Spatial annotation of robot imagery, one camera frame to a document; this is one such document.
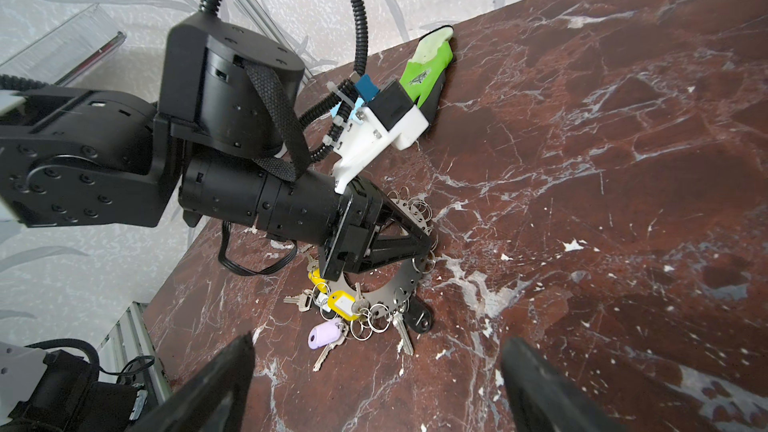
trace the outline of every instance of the robotic arm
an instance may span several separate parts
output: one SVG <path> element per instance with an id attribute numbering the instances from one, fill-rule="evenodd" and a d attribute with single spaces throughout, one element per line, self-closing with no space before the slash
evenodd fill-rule
<path id="1" fill-rule="evenodd" d="M 323 144 L 310 151 L 302 130 L 339 97 L 330 94 L 297 117 L 301 58 L 220 20 L 220 2 L 201 0 L 200 12 L 168 34 L 157 104 L 123 92 L 0 77 L 0 88 L 16 91 L 0 110 L 0 177 L 7 179 L 0 196 L 7 206 L 29 227 L 153 227 L 181 177 L 179 204 L 189 226 L 202 216 L 219 218 L 227 237 L 232 222 L 255 226 L 294 243 L 288 261 L 296 241 L 317 245 L 327 280 L 426 256 L 428 235 L 369 180 L 346 177 L 344 186 L 307 170 L 340 148 L 351 106 L 341 103 Z M 351 2 L 355 73 L 340 91 L 354 101 L 354 82 L 365 73 L 367 25 L 362 0 Z M 414 107 L 398 82 L 382 94 L 380 122 Z M 291 162 L 275 158 L 283 147 Z M 391 222 L 407 234 L 379 236 Z M 226 259 L 226 243 L 220 262 L 235 273 L 256 273 Z"/>

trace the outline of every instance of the wall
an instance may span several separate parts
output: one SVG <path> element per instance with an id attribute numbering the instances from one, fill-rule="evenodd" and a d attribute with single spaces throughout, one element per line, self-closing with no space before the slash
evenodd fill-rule
<path id="1" fill-rule="evenodd" d="M 118 53 L 80 84 L 156 100 L 168 28 L 198 0 L 0 0 L 0 61 L 72 14 L 101 3 L 128 34 Z M 517 0 L 365 0 L 370 53 Z M 354 53 L 348 0 L 258 0 L 284 37 L 319 72 Z M 225 20 L 254 28 L 232 0 Z M 76 337 L 95 344 L 129 301 L 149 301 L 197 231 L 172 198 L 157 228 L 25 229 L 0 224 L 0 340 L 24 344 Z"/>

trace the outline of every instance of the black strap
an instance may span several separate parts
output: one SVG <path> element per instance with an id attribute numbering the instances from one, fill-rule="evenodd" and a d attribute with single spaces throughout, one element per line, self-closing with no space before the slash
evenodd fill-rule
<path id="1" fill-rule="evenodd" d="M 222 264 L 227 269 L 229 269 L 230 272 L 234 274 L 238 274 L 241 277 L 253 277 L 255 275 L 272 275 L 275 272 L 278 272 L 286 265 L 290 264 L 290 262 L 293 260 L 293 258 L 296 256 L 296 252 L 298 252 L 298 245 L 296 244 L 295 240 L 292 240 L 293 242 L 293 248 L 291 249 L 288 254 L 280 259 L 279 261 L 275 262 L 274 264 L 270 265 L 269 267 L 264 267 L 262 270 L 255 272 L 250 270 L 249 268 L 245 268 L 242 265 L 232 262 L 226 257 L 226 248 L 230 245 L 230 230 L 232 228 L 232 222 L 228 222 L 226 220 L 221 221 L 221 246 L 219 247 L 219 264 Z"/>
<path id="2" fill-rule="evenodd" d="M 264 107 L 270 113 L 275 128 L 283 137 L 293 162 L 281 158 L 257 158 L 255 162 L 270 174 L 288 182 L 295 182 L 310 166 L 310 148 L 302 132 L 299 118 L 274 70 L 253 62 L 246 62 L 245 72 L 254 84 Z"/>

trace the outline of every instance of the red marble surface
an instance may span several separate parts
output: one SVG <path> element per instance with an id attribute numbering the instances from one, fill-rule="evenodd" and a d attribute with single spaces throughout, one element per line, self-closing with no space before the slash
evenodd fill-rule
<path id="1" fill-rule="evenodd" d="M 416 355 L 388 331 L 313 373 L 321 319 L 282 303 L 306 259 L 236 277 L 212 221 L 144 317 L 174 387 L 256 331 L 244 430 L 513 430 L 497 356 L 516 334 L 630 430 L 765 430 L 767 17 L 768 0 L 525 0 L 457 24 L 436 125 L 365 172 L 435 211 Z M 415 47 L 372 56 L 374 79 Z M 235 227 L 239 262 L 282 253 Z"/>

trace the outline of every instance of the white plastic part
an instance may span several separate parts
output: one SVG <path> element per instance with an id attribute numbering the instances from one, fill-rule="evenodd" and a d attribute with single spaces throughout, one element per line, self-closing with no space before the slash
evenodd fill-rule
<path id="1" fill-rule="evenodd" d="M 16 404 L 32 397 L 48 368 L 43 359 L 45 350 L 0 342 L 0 425 L 11 421 Z"/>
<path id="2" fill-rule="evenodd" d="M 337 194 L 343 194 L 347 184 L 389 144 L 398 150 L 408 149 L 429 127 L 429 122 L 417 106 L 406 112 L 389 131 L 368 107 L 360 107 L 360 112 L 362 123 L 348 122 L 344 132 L 341 132 L 338 145 L 333 149 L 341 156 L 341 160 L 333 164 L 332 173 L 336 178 L 334 190 Z"/>

